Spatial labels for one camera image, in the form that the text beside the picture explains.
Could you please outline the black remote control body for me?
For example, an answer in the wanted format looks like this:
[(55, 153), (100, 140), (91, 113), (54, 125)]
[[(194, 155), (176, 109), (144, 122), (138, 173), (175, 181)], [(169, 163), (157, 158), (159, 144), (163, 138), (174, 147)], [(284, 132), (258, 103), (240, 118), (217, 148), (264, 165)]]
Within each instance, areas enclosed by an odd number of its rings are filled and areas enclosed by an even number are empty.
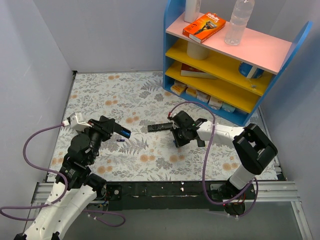
[(131, 131), (128, 130), (127, 128), (121, 126), (120, 124), (118, 123), (115, 123), (114, 124), (114, 127), (113, 127), (113, 131), (127, 139), (129, 139), (131, 137)]

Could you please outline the small black battery door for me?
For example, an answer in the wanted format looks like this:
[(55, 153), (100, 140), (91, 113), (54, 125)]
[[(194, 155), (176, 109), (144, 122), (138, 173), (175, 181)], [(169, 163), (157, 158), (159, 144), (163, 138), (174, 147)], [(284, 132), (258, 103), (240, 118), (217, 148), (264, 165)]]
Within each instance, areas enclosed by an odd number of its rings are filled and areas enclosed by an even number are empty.
[(201, 147), (205, 147), (206, 144), (205, 144), (205, 142), (204, 142), (203, 140), (199, 140), (199, 139), (198, 139), (198, 140), (197, 140), (197, 146), (201, 148)]

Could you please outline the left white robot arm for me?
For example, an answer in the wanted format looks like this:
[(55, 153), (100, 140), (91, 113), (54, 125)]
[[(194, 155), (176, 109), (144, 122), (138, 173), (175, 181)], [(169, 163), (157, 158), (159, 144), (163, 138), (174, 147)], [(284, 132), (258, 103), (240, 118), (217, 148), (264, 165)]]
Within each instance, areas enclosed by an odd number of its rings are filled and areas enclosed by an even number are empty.
[(72, 138), (62, 167), (50, 195), (30, 227), (18, 233), (16, 240), (62, 240), (75, 219), (92, 200), (101, 200), (107, 193), (107, 182), (91, 172), (101, 144), (120, 129), (115, 119), (101, 116), (99, 120), (80, 121), (74, 113), (60, 124), (77, 131)]

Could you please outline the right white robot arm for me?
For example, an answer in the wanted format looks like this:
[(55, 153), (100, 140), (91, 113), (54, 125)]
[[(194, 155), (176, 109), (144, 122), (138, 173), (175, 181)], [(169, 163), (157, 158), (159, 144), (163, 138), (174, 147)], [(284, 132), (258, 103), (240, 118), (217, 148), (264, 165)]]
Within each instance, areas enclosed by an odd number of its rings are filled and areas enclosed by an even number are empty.
[(260, 175), (277, 156), (278, 149), (256, 124), (245, 127), (231, 127), (212, 123), (205, 118), (193, 120), (185, 111), (170, 113), (170, 131), (177, 148), (196, 140), (198, 147), (205, 147), (206, 141), (233, 147), (241, 164), (225, 184), (227, 195), (237, 199), (245, 192), (255, 176)]

